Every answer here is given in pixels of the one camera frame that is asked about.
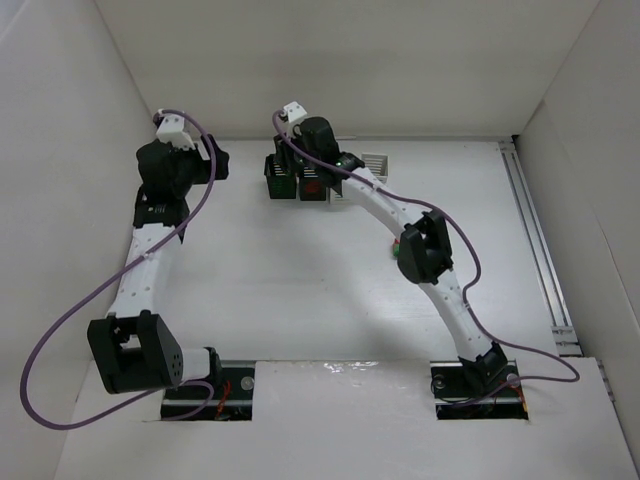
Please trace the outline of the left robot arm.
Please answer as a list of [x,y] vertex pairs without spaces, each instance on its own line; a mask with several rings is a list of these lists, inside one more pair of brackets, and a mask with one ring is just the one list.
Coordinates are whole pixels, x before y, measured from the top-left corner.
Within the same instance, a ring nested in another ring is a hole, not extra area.
[[136,152],[142,184],[135,206],[128,261],[139,265],[120,280],[103,319],[90,322],[88,342],[110,394],[174,388],[189,380],[221,382],[212,347],[181,346],[161,316],[169,273],[183,244],[186,195],[194,185],[224,180],[229,155],[207,135],[182,150],[154,140]]

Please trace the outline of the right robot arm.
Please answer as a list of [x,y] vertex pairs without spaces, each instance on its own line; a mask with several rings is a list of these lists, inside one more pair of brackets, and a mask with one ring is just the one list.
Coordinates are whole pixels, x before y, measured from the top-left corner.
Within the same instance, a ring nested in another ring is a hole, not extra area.
[[473,320],[457,280],[447,216],[392,193],[358,156],[342,151],[323,117],[278,111],[275,160],[287,172],[312,169],[322,184],[359,205],[399,242],[401,274],[431,300],[451,334],[465,380],[481,396],[498,385],[507,359]]

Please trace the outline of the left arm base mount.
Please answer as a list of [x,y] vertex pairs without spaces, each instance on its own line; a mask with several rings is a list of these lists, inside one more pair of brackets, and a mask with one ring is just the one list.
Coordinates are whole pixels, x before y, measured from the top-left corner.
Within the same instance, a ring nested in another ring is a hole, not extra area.
[[166,390],[161,402],[162,420],[236,422],[250,421],[253,414],[255,386],[254,361],[224,361],[221,379],[209,390],[204,386],[180,386]]

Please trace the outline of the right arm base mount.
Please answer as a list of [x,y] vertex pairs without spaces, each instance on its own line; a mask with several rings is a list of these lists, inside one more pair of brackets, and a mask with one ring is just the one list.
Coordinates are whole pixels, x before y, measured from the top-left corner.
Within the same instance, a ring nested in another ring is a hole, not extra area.
[[438,420],[529,419],[528,407],[519,384],[507,386],[489,396],[498,386],[519,374],[514,362],[509,362],[505,372],[500,373],[485,390],[477,390],[471,386],[459,362],[433,362],[430,372],[430,388]]

